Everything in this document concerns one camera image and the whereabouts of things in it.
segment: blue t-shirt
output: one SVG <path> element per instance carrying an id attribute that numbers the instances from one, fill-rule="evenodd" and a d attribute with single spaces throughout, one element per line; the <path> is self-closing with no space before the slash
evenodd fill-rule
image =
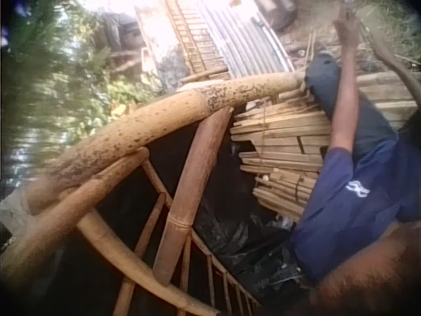
<path id="1" fill-rule="evenodd" d="M 307 277 L 318 282 L 376 241 L 396 219 L 419 212 L 420 152 L 404 140 L 385 141 L 355 166 L 343 148 L 324 166 L 291 245 Z"/>

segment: dirt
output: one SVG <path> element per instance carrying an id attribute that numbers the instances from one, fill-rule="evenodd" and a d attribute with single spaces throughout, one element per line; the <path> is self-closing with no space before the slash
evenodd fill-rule
<path id="1" fill-rule="evenodd" d="M 297 0 L 298 15 L 296 20 L 281 34 L 278 34 L 287 50 L 294 47 L 305 47 L 290 53 L 296 69 L 304 69 L 312 59 L 312 36 L 315 37 L 316 51 L 326 48 L 339 58 L 340 46 L 332 25 L 332 20 L 337 16 L 338 2 L 337 0 Z M 365 17 L 370 25 L 375 25 L 381 30 L 393 52 L 404 57 L 400 60 L 407 68 L 420 70 L 421 26 L 416 16 L 393 0 L 356 0 L 355 8 L 358 12 L 357 15 Z M 306 58 L 309 38 L 309 56 Z M 357 60 L 360 73 L 387 70 L 385 65 L 375 58 L 370 46 L 362 36 Z"/>

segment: logo on shirt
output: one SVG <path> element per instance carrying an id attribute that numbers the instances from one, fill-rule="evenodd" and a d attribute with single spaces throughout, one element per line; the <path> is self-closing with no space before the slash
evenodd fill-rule
<path id="1" fill-rule="evenodd" d="M 360 198 L 366 198 L 367 195 L 370 193 L 370 190 L 362 186 L 361 182 L 359 182 L 358 180 L 349 181 L 346 188 L 349 191 L 354 191 L 355 193 L 357 193 L 357 196 Z"/>

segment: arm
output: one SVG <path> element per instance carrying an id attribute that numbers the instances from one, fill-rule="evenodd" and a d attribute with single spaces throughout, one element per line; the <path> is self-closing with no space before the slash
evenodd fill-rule
<path id="1" fill-rule="evenodd" d="M 352 152 L 360 108 L 355 63 L 359 35 L 355 17 L 343 7 L 334 25 L 342 45 L 342 71 L 332 118 L 329 149 L 342 147 Z"/>
<path id="2" fill-rule="evenodd" d="M 377 31 L 371 30 L 371 35 L 370 45 L 374 54 L 386 66 L 396 72 L 403 84 L 408 88 L 418 108 L 421 109 L 421 83 L 396 59 Z"/>

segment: bundle of bamboo strips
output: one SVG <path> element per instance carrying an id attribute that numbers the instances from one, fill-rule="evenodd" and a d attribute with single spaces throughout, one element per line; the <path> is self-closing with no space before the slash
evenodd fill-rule
<path id="1" fill-rule="evenodd" d="M 396 129 L 417 108 L 394 72 L 359 76 L 357 82 Z M 258 105 L 235 119 L 232 140 L 251 141 L 255 147 L 239 154 L 240 169 L 257 175 L 253 195 L 262 206 L 298 221 L 323 165 L 321 149 L 329 144 L 330 123 L 324 112 L 300 88 L 282 93 L 277 104 Z"/>

